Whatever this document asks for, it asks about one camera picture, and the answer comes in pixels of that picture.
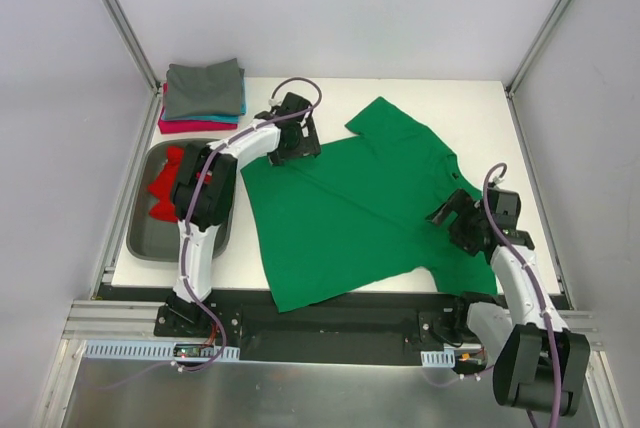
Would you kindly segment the green t-shirt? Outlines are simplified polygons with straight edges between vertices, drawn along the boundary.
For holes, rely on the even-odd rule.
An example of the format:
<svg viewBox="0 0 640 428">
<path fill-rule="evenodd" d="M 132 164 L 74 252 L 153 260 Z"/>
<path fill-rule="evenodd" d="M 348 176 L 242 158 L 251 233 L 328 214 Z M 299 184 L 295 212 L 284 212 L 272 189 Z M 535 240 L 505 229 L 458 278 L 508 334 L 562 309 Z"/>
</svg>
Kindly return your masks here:
<svg viewBox="0 0 640 428">
<path fill-rule="evenodd" d="M 277 308 L 296 310 L 417 268 L 441 293 L 495 294 L 484 257 L 464 253 L 428 221 L 456 190 L 479 197 L 456 153 L 383 98 L 347 129 L 348 138 L 317 157 L 281 166 L 259 158 L 243 169 Z"/>
</svg>

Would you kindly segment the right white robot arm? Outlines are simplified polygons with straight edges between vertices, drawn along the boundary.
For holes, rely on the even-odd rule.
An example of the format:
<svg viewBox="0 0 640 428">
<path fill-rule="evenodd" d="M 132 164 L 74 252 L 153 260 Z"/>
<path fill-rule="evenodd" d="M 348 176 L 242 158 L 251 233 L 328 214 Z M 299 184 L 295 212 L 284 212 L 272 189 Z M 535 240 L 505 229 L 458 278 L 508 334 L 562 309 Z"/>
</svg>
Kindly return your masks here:
<svg viewBox="0 0 640 428">
<path fill-rule="evenodd" d="M 517 193 L 489 186 L 480 200 L 455 190 L 427 219 L 445 225 L 451 243 L 465 253 L 484 255 L 504 292 L 503 302 L 462 294 L 450 317 L 452 335 L 481 342 L 499 405 L 548 413 L 557 423 L 577 412 L 591 348 L 544 289 L 531 235 L 517 227 L 520 212 Z"/>
</svg>

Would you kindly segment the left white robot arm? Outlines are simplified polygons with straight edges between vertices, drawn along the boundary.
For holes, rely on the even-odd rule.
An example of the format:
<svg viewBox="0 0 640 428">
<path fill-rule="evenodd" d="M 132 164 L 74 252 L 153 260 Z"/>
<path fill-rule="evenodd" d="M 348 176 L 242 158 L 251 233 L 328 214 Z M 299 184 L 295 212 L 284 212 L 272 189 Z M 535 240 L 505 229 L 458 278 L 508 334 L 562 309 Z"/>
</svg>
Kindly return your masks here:
<svg viewBox="0 0 640 428">
<path fill-rule="evenodd" d="M 188 336 L 204 335 L 211 313 L 203 307 L 209 297 L 211 264 L 218 231 L 232 212 L 241 169 L 265 156 L 274 166 L 321 153 L 309 100 L 287 93 L 271 109 L 258 113 L 241 132 L 184 150 L 170 200 L 180 236 L 179 272 L 166 301 L 169 313 Z"/>
</svg>

